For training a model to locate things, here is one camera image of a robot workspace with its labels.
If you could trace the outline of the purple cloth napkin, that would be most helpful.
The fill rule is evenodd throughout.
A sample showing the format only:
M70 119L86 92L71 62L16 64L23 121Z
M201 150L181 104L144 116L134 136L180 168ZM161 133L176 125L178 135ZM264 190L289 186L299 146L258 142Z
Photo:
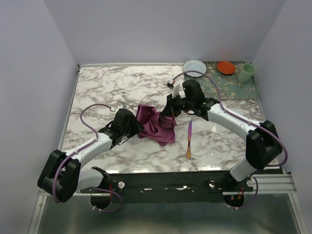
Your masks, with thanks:
M138 133L139 138L148 138L159 143L160 146L173 144L176 141L176 121L173 117L162 117L155 107L139 105L136 119L144 127Z

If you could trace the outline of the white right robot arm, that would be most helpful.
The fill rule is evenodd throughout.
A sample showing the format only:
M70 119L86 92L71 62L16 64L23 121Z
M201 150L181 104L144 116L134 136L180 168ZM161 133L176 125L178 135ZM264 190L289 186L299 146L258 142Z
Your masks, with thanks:
M232 167L229 176L224 179L228 190L237 190L246 177L264 169L282 153L283 148L278 142L278 134L272 122L257 122L231 112L221 101L205 97L200 84L194 79L183 82L182 87L185 97L181 97L179 87L175 87L167 95L162 116L177 117L182 112L192 111L195 116L233 132L246 143L245 158Z

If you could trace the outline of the iridescent purple knife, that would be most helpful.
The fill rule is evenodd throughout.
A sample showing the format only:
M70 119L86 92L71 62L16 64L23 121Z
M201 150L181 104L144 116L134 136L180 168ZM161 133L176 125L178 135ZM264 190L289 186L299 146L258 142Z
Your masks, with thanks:
M192 139L192 123L193 121L190 120L188 124L188 145L187 145L187 151L186 151L186 158L190 159L191 158L191 139Z

